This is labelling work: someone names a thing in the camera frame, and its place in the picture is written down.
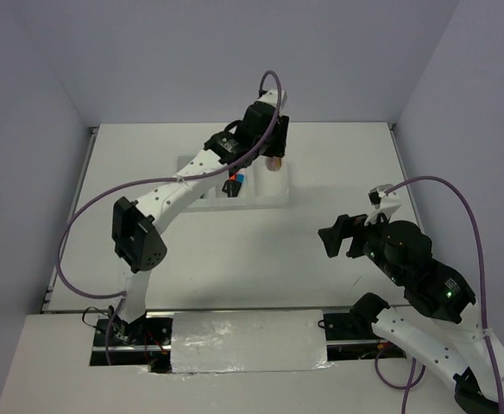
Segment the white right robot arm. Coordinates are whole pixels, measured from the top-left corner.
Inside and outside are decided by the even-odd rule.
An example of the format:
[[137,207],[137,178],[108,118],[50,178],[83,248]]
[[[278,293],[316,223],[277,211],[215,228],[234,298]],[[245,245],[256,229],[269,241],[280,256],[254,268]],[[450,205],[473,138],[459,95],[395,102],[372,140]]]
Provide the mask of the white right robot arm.
[[406,301],[436,326],[446,342],[406,321],[396,308],[368,292],[351,307],[350,327],[360,337],[390,341],[437,375],[466,413],[504,413],[504,347],[482,326],[482,307],[465,278],[432,256],[432,240],[408,221],[374,222],[342,215],[318,231],[328,257],[350,240],[347,257],[369,259]]

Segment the pink-lidded toothpick jar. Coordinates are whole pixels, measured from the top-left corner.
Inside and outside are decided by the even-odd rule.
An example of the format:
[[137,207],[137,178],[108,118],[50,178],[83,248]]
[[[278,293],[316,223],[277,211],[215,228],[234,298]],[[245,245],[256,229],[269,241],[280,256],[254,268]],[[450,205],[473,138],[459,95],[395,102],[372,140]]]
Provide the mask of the pink-lidded toothpick jar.
[[282,168],[283,159],[281,157],[267,157],[265,159],[266,168],[271,172],[277,172]]

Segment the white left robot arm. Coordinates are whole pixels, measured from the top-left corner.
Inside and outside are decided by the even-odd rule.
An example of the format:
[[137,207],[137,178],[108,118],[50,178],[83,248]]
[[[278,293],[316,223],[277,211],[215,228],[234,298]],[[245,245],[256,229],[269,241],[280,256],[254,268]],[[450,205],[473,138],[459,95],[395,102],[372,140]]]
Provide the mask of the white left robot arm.
[[127,344],[145,332],[146,294],[152,270],[167,256],[161,238],[170,223],[210,189],[250,166],[260,157],[285,155],[289,117],[281,105],[256,100],[241,120],[228,124],[205,142],[203,149],[176,175],[130,201],[113,207],[112,239],[120,258],[125,299],[113,318],[114,334]]

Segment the blue highlighter marker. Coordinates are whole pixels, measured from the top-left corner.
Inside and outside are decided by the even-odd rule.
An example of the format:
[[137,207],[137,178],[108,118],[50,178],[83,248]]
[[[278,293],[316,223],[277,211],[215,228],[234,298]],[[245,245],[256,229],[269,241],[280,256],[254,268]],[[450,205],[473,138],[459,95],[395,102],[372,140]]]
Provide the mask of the blue highlighter marker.
[[240,190],[242,188],[244,180],[245,175],[243,173],[237,173],[234,176],[235,187],[237,188],[237,190]]

